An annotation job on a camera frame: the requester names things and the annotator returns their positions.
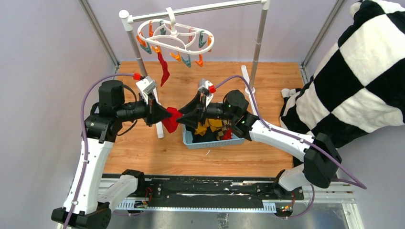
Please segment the mustard yellow sock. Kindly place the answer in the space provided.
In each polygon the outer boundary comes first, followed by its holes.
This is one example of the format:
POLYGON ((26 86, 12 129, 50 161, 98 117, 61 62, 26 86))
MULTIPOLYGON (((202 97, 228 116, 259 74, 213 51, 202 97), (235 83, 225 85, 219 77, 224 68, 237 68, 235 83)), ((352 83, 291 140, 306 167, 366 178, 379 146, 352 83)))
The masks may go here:
POLYGON ((206 119, 204 124, 198 125, 198 127, 194 130, 194 134, 204 136, 208 129, 210 129, 210 124, 209 120, 206 119))
POLYGON ((222 128, 223 126, 227 126, 228 121, 219 119, 208 119, 208 123, 210 127, 222 128))

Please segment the light blue plastic basket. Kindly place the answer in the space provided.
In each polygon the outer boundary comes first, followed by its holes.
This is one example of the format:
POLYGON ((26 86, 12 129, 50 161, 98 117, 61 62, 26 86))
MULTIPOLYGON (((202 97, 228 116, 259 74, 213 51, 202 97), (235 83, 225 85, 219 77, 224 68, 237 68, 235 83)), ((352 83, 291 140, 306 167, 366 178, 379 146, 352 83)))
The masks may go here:
POLYGON ((199 149, 199 148, 211 148, 211 147, 220 147, 220 146, 231 146, 231 145, 240 145, 245 139, 239 138, 236 135, 232 134, 232 139, 214 141, 214 142, 204 142, 204 143, 193 143, 192 135, 194 134, 194 129, 188 126, 182 125, 182 138, 183 143, 188 149, 199 149))

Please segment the black sock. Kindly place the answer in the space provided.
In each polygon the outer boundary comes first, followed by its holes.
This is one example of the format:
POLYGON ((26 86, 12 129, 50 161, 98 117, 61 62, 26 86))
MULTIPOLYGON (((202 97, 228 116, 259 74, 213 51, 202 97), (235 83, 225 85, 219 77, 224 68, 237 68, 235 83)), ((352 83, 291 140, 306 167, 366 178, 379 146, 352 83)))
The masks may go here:
POLYGON ((217 141, 217 134, 213 133, 212 131, 205 132, 204 135, 200 134, 193 134, 192 135, 192 142, 193 143, 204 143, 204 142, 214 142, 217 141))

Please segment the red snowflake christmas sock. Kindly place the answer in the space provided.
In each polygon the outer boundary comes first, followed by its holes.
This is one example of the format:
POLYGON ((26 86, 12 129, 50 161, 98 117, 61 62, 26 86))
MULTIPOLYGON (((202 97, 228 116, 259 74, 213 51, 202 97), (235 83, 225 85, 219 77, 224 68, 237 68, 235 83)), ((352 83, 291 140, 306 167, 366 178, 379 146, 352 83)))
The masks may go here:
POLYGON ((222 140, 230 140, 230 139, 232 139, 232 130, 227 129, 226 132, 224 133, 222 140))

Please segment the brown argyle sock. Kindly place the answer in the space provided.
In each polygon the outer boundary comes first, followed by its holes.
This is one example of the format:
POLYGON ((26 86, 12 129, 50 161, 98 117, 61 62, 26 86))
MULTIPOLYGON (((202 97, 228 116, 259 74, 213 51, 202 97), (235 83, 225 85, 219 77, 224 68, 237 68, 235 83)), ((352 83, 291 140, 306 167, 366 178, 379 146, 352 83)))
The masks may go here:
POLYGON ((227 129, 229 129, 228 126, 223 126, 222 128, 215 131, 215 137, 218 141, 222 141, 224 133, 226 132, 227 129))

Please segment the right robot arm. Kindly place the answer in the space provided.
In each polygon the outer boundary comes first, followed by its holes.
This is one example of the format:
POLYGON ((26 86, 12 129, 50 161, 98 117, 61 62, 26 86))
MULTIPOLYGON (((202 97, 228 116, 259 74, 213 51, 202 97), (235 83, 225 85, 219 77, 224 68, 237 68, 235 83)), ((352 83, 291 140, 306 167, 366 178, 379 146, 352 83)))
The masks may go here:
POLYGON ((272 188, 278 199, 287 198, 292 190, 301 186, 328 188, 341 163, 331 139, 323 133, 311 136, 274 126, 249 112, 248 106, 249 102, 239 90, 228 92, 221 103, 209 102, 206 95, 197 92, 179 110, 182 116, 177 122, 195 129, 207 119, 227 121, 235 136, 276 147, 301 161, 299 166, 277 175, 272 188))

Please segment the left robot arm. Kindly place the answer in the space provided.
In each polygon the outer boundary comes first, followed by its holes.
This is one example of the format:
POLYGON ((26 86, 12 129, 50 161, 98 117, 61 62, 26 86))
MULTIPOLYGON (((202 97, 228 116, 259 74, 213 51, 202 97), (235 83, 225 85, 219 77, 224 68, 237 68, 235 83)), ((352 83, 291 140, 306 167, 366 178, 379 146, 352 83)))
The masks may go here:
POLYGON ((135 124, 142 119, 152 126, 171 116, 156 100, 153 79, 141 77, 136 86, 139 93, 135 101, 126 102, 127 86, 122 81, 101 83, 98 102, 92 106, 88 117, 81 118, 79 164, 63 206, 52 211, 52 221, 65 228, 105 229, 114 210, 128 195, 145 194, 144 173, 131 169, 125 170, 104 193, 98 192, 108 155, 116 138, 122 134, 123 123, 135 124))

